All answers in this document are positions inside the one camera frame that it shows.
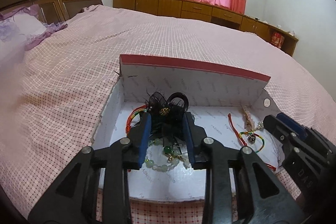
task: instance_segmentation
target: dark green bead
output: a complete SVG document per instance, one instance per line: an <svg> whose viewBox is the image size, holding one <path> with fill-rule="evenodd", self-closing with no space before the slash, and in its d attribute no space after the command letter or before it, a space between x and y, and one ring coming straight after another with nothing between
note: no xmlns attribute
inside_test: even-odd
<svg viewBox="0 0 336 224"><path fill-rule="evenodd" d="M172 152L173 152L173 150L172 150L172 148L170 147L170 146L165 146L164 148L163 148L163 152L165 153L165 154L171 154Z"/></svg>

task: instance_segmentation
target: blue gripper pad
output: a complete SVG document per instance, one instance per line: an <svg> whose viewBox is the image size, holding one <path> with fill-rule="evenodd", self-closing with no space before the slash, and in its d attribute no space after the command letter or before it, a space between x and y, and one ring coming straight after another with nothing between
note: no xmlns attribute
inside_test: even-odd
<svg viewBox="0 0 336 224"><path fill-rule="evenodd" d="M292 118L288 117L284 113L279 113L277 119L288 126L294 133L296 133L300 140L304 141L307 138L305 127L295 122Z"/></svg>
<svg viewBox="0 0 336 224"><path fill-rule="evenodd" d="M141 144L139 146L139 159L138 159L139 168L141 168L143 162L145 161L151 129L152 129L152 117L150 114L148 114L142 134Z"/></svg>
<svg viewBox="0 0 336 224"><path fill-rule="evenodd" d="M186 145L187 145L189 162L190 162L191 166L194 166L194 163L195 163L194 145L193 145L193 141L192 141L192 138L191 138L190 127L189 127L189 123L188 123L188 119L187 119L186 114L183 115L182 133L183 133Z"/></svg>

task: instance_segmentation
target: bedspread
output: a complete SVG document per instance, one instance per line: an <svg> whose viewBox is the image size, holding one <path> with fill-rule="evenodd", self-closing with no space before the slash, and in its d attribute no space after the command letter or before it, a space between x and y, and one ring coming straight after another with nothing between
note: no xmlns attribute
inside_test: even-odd
<svg viewBox="0 0 336 224"><path fill-rule="evenodd" d="M120 54L178 57L219 63L271 76L265 87L279 109L336 144L336 103L325 89L284 52L261 38L214 24L91 6L68 28L26 53L24 93L18 109L27 139L26 163L0 159L0 184L25 216L55 177L86 145L117 81ZM297 197L285 171L279 179ZM139 214L140 208L133 211ZM186 206L177 205L179 215ZM153 223L161 217L154 210ZM150 223L137 219L137 223ZM198 220L190 214L184 223Z"/></svg>

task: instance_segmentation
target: black feather hair accessory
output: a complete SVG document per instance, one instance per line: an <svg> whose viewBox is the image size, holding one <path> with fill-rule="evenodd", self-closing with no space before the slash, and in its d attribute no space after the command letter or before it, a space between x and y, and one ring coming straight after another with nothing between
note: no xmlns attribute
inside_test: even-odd
<svg viewBox="0 0 336 224"><path fill-rule="evenodd" d="M174 99L183 101L173 103ZM154 92L146 103L146 111L152 117L151 140L163 138L171 143L176 143L176 138L184 141L182 133L182 120L188 110L189 101L186 95L175 92L166 100L159 92Z"/></svg>

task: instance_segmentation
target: gold charm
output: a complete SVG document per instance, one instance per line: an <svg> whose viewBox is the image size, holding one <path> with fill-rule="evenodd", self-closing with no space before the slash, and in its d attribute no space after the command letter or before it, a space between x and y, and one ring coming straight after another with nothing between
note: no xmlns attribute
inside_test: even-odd
<svg viewBox="0 0 336 224"><path fill-rule="evenodd" d="M161 116L166 116L169 113L169 108L165 107L159 111Z"/></svg>

